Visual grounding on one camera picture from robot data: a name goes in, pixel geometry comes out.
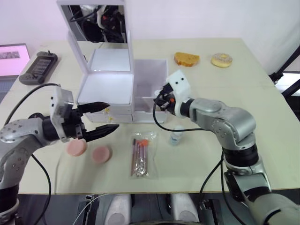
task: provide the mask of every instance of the mirror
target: mirror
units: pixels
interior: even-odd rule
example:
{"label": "mirror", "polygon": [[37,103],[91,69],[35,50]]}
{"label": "mirror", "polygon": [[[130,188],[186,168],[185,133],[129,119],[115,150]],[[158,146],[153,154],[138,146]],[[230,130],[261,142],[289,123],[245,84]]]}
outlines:
{"label": "mirror", "polygon": [[131,71],[124,5],[61,7],[91,71]]}

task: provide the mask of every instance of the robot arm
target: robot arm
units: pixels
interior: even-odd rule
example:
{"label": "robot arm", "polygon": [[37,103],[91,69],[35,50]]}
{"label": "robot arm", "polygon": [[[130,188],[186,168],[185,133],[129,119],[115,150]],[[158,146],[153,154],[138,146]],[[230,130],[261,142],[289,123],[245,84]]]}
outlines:
{"label": "robot arm", "polygon": [[0,130],[0,224],[15,215],[19,183],[32,153],[53,141],[67,142],[70,137],[87,142],[104,137],[118,124],[104,125],[87,131],[81,121],[83,113],[98,112],[109,105],[95,102],[73,107],[73,96],[68,90],[55,87],[50,103],[50,117],[16,120]]}
{"label": "robot arm", "polygon": [[273,194],[261,156],[257,153],[256,122],[241,108],[223,102],[191,98],[190,85],[181,71],[167,78],[156,105],[180,118],[189,117],[213,132],[222,146],[227,186],[236,201],[247,204],[258,224],[299,224],[300,209],[288,198]]}

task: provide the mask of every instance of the white table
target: white table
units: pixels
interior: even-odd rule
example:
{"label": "white table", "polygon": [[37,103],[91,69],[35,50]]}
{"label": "white table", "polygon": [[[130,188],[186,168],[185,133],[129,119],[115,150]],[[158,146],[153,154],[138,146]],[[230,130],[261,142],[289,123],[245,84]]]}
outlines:
{"label": "white table", "polygon": [[[81,43],[86,53],[89,43]],[[255,135],[259,154],[262,155],[273,189],[300,187],[300,123],[274,87],[257,60],[240,39],[177,39],[134,41],[137,59],[168,59],[169,74],[181,69],[192,86],[193,96],[219,99],[229,106],[242,107],[256,119]],[[64,89],[73,91],[76,97],[81,72],[67,42],[46,43],[39,51],[50,50],[60,57],[49,83],[60,83]],[[194,67],[178,66],[173,60],[175,52],[200,55],[200,63]],[[225,52],[233,57],[229,68],[211,65],[214,53]],[[33,87],[17,80],[0,104],[3,124],[15,104]],[[51,87],[45,87],[29,97],[13,116],[13,120],[27,118],[35,112],[49,114]],[[88,130],[100,126],[85,117]],[[189,119],[169,116],[164,124],[195,128]],[[136,131],[156,131],[159,135],[154,161],[158,178],[130,178],[130,134]],[[185,133],[180,145],[169,145],[169,133],[154,124],[120,124],[105,138],[89,143],[87,151],[79,157],[69,156],[67,144],[57,142],[35,152],[49,172],[53,194],[91,193],[152,193],[152,192],[198,192],[204,179],[219,161],[221,146],[210,132]],[[99,145],[112,149],[112,158],[104,165],[93,164],[90,155]],[[207,192],[221,191],[220,172],[207,183]],[[39,166],[30,159],[20,183],[20,193],[45,194],[48,185]]]}

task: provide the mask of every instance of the bread slice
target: bread slice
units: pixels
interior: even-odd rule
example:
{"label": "bread slice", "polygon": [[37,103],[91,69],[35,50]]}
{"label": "bread slice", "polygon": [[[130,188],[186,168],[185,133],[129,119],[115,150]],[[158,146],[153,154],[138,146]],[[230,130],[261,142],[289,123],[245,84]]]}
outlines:
{"label": "bread slice", "polygon": [[200,60],[200,56],[183,53],[183,52],[177,52],[174,55],[174,59],[178,65],[183,65],[185,67],[192,67]]}

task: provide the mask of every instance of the pink screen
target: pink screen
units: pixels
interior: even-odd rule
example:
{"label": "pink screen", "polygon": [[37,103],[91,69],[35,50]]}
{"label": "pink screen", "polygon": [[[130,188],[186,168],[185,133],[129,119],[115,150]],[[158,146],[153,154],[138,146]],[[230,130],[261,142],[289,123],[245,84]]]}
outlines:
{"label": "pink screen", "polygon": [[26,45],[0,45],[0,76],[19,75],[28,61]]}

